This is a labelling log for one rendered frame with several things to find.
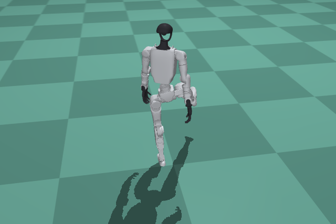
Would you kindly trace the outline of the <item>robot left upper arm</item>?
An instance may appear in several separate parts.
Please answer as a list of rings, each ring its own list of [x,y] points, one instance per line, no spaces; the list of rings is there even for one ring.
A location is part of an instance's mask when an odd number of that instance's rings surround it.
[[[142,72],[145,74],[149,74],[151,72],[150,64],[150,50],[152,47],[147,46],[142,51]]]

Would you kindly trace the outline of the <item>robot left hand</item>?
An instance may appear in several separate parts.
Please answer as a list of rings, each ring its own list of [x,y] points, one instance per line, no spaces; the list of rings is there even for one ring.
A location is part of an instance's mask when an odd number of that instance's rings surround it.
[[[149,103],[149,100],[150,98],[148,97],[148,94],[151,95],[149,92],[148,92],[148,87],[147,89],[145,90],[145,87],[144,86],[141,86],[141,90],[142,90],[142,97],[143,97],[143,102],[145,104],[148,104]],[[148,100],[149,99],[149,100]]]

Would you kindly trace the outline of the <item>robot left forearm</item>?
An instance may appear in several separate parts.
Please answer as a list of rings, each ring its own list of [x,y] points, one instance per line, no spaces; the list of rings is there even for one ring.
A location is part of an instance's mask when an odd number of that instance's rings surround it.
[[[145,74],[141,71],[141,77],[142,77],[141,86],[144,86],[146,90],[148,87],[148,82],[149,82],[149,74]]]

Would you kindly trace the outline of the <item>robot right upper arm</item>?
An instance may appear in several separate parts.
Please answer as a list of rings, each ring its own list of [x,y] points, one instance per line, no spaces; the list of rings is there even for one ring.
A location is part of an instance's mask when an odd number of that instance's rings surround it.
[[[175,57],[179,61],[179,70],[180,70],[180,81],[186,83],[187,74],[187,55],[184,51],[175,50]]]

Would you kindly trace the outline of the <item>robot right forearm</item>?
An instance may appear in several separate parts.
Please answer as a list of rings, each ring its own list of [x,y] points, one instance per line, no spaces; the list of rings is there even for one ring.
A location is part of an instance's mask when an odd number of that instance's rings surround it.
[[[190,90],[190,87],[191,87],[191,77],[190,75],[188,74],[186,76],[186,83],[182,85],[182,88],[183,88],[183,96],[185,98],[184,102],[186,104],[186,100],[189,99],[192,103],[192,100],[191,100],[191,90]]]

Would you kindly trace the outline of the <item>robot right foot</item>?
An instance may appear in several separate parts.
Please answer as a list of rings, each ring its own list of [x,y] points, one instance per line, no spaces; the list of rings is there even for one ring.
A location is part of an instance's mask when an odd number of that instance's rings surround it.
[[[193,92],[193,96],[194,96],[194,101],[192,101],[192,106],[196,106],[197,105],[197,101],[196,101],[196,97],[197,97],[197,92],[196,92],[196,88],[195,87],[190,87],[190,89],[192,90]]]

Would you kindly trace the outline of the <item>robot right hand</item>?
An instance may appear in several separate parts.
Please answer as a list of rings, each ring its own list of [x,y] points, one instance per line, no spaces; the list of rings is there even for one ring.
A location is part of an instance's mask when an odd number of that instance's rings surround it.
[[[185,121],[185,123],[188,123],[190,120],[191,120],[191,115],[192,115],[192,104],[191,104],[191,101],[189,99],[186,100],[186,105],[187,107],[187,111],[188,111],[188,114],[186,117],[188,117],[188,120]]]

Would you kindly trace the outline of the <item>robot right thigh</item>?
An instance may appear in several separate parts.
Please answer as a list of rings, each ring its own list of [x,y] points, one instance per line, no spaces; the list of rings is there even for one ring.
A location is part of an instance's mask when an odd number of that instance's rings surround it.
[[[178,98],[182,97],[183,99],[185,99],[184,96],[183,96],[183,88],[182,88],[183,84],[185,84],[185,83],[180,82],[180,83],[176,84],[174,89],[175,89],[175,96],[176,97],[178,97]]]

